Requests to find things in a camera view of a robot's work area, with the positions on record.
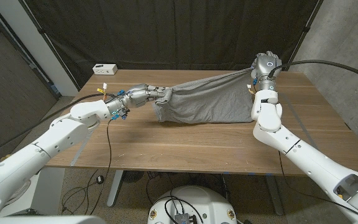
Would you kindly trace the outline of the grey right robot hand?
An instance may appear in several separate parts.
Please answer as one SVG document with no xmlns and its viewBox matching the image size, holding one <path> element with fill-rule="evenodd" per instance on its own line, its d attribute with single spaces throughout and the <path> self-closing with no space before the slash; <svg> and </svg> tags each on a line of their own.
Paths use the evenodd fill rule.
<svg viewBox="0 0 358 224">
<path fill-rule="evenodd" d="M 275 79 L 281 69 L 274 71 L 271 78 L 269 78 L 269 73 L 280 65 L 282 65 L 282 60 L 271 51 L 256 55 L 255 60 L 252 62 L 251 77 L 255 85 L 258 86 L 258 90 L 276 90 Z"/>
</svg>

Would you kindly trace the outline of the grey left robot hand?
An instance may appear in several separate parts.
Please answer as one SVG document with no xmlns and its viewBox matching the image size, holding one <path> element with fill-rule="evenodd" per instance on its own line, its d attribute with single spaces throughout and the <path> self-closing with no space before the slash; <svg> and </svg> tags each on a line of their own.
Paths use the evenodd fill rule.
<svg viewBox="0 0 358 224">
<path fill-rule="evenodd" d="M 127 91 L 120 90 L 117 95 L 110 95 L 106 105 L 111 114 L 111 119 L 126 119 L 131 108 L 139 108 L 150 101 L 163 98 L 165 92 L 169 89 L 169 87 L 142 83 L 131 87 Z"/>
</svg>

